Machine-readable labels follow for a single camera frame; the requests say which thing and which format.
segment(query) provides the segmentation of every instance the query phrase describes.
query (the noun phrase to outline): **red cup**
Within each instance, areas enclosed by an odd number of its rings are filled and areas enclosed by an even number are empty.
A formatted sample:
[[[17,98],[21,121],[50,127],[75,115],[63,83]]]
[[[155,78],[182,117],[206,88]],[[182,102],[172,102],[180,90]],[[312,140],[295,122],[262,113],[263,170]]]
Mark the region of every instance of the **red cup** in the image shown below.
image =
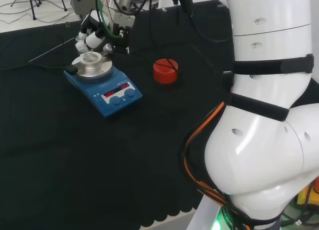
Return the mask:
[[[172,65],[178,69],[178,64],[171,60]],[[177,72],[170,67],[171,64],[166,59],[159,59],[154,63],[154,79],[160,84],[171,84],[177,80]]]

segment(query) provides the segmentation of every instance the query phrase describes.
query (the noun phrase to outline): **table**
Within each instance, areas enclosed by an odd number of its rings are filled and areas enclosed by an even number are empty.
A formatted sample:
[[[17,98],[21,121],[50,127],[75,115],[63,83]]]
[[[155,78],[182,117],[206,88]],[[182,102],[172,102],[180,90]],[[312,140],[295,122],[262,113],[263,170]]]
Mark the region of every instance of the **table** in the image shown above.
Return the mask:
[[[229,12],[218,4],[197,4],[195,21],[205,35],[224,39],[231,35]],[[162,56],[150,48],[148,16],[141,13],[130,47],[142,55],[119,55],[113,62],[144,96],[111,118],[102,118],[62,71],[33,67],[0,73],[1,229],[137,230],[198,206],[201,195],[181,174],[177,152],[187,130],[223,95],[219,76],[181,43],[195,44],[217,72],[231,69],[232,43],[201,40],[185,15],[180,13],[175,23],[171,8],[153,17],[154,37],[170,46],[164,52],[178,62],[182,79],[167,88],[153,81],[152,64],[145,59],[154,62]],[[79,25],[0,35],[6,50],[0,53],[0,69],[26,63],[76,36]],[[60,66],[76,57],[74,43],[68,42],[37,61]],[[204,147],[215,124],[192,146],[191,156],[203,169]]]

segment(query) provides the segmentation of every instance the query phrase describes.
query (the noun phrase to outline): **digital display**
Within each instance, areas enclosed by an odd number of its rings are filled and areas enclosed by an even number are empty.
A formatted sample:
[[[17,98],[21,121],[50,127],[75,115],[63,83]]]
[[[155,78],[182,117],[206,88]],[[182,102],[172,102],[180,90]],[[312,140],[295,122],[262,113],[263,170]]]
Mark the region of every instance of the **digital display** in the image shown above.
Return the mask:
[[[119,87],[116,87],[115,89],[113,89],[113,90],[111,90],[111,91],[109,91],[109,92],[107,92],[107,93],[105,93],[103,95],[105,97],[109,97],[109,96],[115,94],[116,92],[119,92],[120,90],[123,90],[123,89],[125,89],[126,87],[129,87],[129,86],[130,85],[128,83],[125,83],[125,84],[123,84],[123,85],[121,85]]]

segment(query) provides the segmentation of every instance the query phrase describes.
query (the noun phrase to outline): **white floor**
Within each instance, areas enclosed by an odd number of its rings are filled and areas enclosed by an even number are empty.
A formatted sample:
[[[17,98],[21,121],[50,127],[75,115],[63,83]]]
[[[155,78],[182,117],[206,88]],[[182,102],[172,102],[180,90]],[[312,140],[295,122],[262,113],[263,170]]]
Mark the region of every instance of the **white floor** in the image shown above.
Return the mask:
[[[0,6],[6,3],[12,3],[13,1],[14,0],[0,0]],[[27,1],[27,2],[17,2],[12,7],[10,6],[10,4],[0,7],[0,33],[19,30],[19,29],[25,29],[25,28],[31,28],[31,27],[39,27],[39,26],[53,25],[58,23],[65,23],[67,21],[72,22],[72,21],[80,20],[80,17],[74,13],[71,7],[70,0],[64,0],[65,6],[68,9],[68,11],[64,11],[63,9],[58,8],[54,4],[47,1],[43,1],[40,7],[35,6],[34,7],[35,17],[38,18],[39,20],[32,19],[32,11],[30,9],[31,6],[30,6],[29,0],[17,0],[17,1]],[[61,0],[49,0],[49,1],[55,3],[56,5],[60,7],[63,7]]]

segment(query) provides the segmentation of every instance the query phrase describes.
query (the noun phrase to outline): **green light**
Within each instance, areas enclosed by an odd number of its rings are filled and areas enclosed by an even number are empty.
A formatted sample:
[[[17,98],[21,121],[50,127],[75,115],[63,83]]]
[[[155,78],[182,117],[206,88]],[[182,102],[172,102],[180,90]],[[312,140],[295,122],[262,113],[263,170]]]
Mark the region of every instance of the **green light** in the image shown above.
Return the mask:
[[[211,230],[220,230],[221,227],[220,227],[220,223],[218,220],[216,220],[213,224],[213,226],[211,227]]]

